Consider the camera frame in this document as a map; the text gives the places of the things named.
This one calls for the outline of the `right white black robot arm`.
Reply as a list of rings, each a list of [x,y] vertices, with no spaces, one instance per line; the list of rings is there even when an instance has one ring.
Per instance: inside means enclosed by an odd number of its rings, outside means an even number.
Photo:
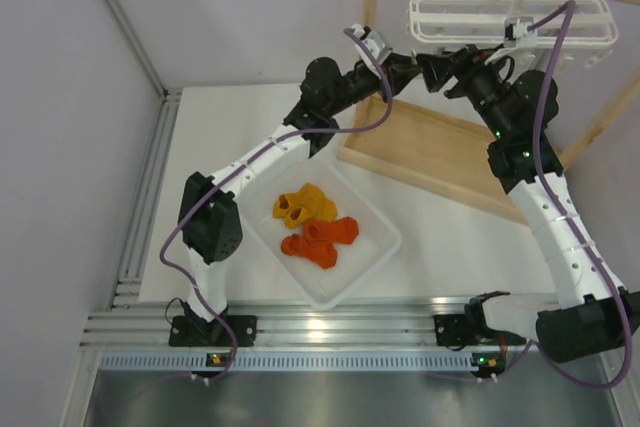
[[[511,333],[539,344],[556,363],[627,345],[639,327],[639,295],[609,269],[568,191],[563,166],[544,129],[558,113],[557,86],[540,70],[509,82],[489,49],[420,54],[428,91],[470,101],[494,136],[488,164],[531,229],[557,300],[527,301],[507,292],[472,298],[466,329],[478,343]]]

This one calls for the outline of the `white clip hanger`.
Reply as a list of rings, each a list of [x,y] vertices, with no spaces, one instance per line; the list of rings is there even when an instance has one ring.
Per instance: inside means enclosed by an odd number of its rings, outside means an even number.
[[[407,30],[430,52],[454,51],[467,44],[493,49],[492,61],[512,57],[519,69],[539,67],[551,53],[564,19],[559,14],[544,19],[568,1],[575,2],[569,30],[562,44],[559,68],[581,53],[584,67],[609,56],[619,39],[619,29],[605,0],[410,0]],[[502,45],[504,22],[510,17],[534,18],[538,44],[531,49],[507,49]]]

